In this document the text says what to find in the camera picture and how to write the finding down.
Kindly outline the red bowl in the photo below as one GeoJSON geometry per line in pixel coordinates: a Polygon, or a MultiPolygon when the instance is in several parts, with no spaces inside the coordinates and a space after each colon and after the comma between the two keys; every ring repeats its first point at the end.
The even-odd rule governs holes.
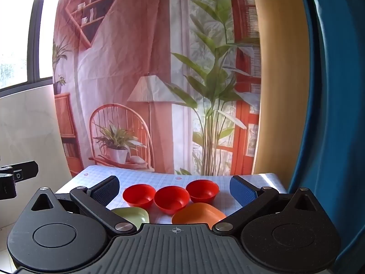
{"type": "Polygon", "coordinates": [[[166,186],[159,189],[154,196],[155,205],[165,214],[174,215],[188,205],[190,195],[185,188],[166,186]]]}
{"type": "Polygon", "coordinates": [[[211,204],[220,192],[218,185],[207,179],[200,179],[190,182],[186,186],[193,203],[211,204]]]}
{"type": "Polygon", "coordinates": [[[130,207],[148,210],[154,203],[156,190],[148,184],[135,184],[123,192],[123,199],[130,207]]]}

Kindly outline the green plastic plate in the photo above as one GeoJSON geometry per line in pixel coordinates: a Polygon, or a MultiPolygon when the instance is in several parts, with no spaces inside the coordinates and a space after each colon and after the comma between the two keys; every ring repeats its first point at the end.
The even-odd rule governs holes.
{"type": "Polygon", "coordinates": [[[114,208],[111,211],[134,224],[137,229],[139,229],[142,224],[150,222],[149,213],[139,207],[114,208]]]}

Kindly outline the orange plastic plate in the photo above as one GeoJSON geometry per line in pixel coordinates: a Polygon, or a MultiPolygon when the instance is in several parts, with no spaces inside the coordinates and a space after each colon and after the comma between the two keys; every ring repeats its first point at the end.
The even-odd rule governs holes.
{"type": "Polygon", "coordinates": [[[226,215],[207,203],[193,203],[175,213],[171,219],[172,224],[207,224],[212,226],[223,220],[226,215]]]}

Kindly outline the white marble board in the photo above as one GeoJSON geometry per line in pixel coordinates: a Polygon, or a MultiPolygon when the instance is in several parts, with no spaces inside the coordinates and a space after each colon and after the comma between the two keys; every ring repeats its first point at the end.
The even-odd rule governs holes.
{"type": "Polygon", "coordinates": [[[40,187],[56,192],[71,180],[57,123],[53,86],[1,98],[1,165],[35,161],[35,178],[16,184],[17,196],[1,201],[1,227],[17,221],[40,187]]]}

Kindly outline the blue plaid tablecloth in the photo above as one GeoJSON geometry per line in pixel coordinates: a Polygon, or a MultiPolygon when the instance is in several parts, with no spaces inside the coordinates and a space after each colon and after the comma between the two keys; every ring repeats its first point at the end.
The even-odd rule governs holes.
{"type": "MultiPolygon", "coordinates": [[[[239,210],[242,206],[231,196],[229,192],[229,182],[231,176],[198,176],[180,174],[149,173],[145,171],[134,171],[129,169],[112,168],[106,166],[88,166],[76,177],[62,186],[55,194],[69,193],[75,187],[92,187],[109,176],[116,176],[119,179],[119,194],[109,203],[108,209],[112,210],[129,205],[123,199],[124,190],[134,184],[148,184],[158,191],[165,186],[179,186],[185,188],[191,181],[199,179],[209,179],[218,184],[220,192],[213,200],[215,208],[222,211],[226,216],[239,210]]],[[[243,175],[246,181],[256,187],[270,186],[280,193],[287,193],[278,177],[273,173],[260,173],[254,175],[243,175]]],[[[171,224],[171,217],[164,214],[152,201],[153,205],[148,211],[150,223],[171,224]]]]}

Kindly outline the blue curtain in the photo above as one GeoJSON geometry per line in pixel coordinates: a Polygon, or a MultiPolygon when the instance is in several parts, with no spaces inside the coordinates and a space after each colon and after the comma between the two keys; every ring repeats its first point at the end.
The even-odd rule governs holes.
{"type": "Polygon", "coordinates": [[[364,0],[303,0],[306,122],[289,190],[307,187],[338,231],[334,273],[364,272],[364,0]]]}

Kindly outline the yellow wooden panel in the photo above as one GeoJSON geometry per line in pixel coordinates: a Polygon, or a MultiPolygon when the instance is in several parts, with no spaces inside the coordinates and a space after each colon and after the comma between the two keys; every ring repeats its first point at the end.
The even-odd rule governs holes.
{"type": "Polygon", "coordinates": [[[303,0],[255,0],[261,40],[261,111],[253,173],[287,184],[300,150],[309,95],[303,0]]]}

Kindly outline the printed room backdrop cloth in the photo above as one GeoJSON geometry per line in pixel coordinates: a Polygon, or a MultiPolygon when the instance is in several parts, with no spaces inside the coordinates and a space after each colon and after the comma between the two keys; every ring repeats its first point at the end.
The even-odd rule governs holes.
{"type": "Polygon", "coordinates": [[[59,0],[56,116],[68,168],[252,172],[261,97],[255,0],[59,0]]]}

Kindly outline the window frame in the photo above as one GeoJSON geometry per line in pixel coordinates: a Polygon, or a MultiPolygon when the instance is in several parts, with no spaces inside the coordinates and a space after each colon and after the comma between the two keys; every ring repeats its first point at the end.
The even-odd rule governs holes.
{"type": "Polygon", "coordinates": [[[27,36],[27,80],[19,84],[1,88],[1,97],[53,83],[52,77],[40,78],[39,46],[43,5],[44,0],[33,0],[27,36]]]}

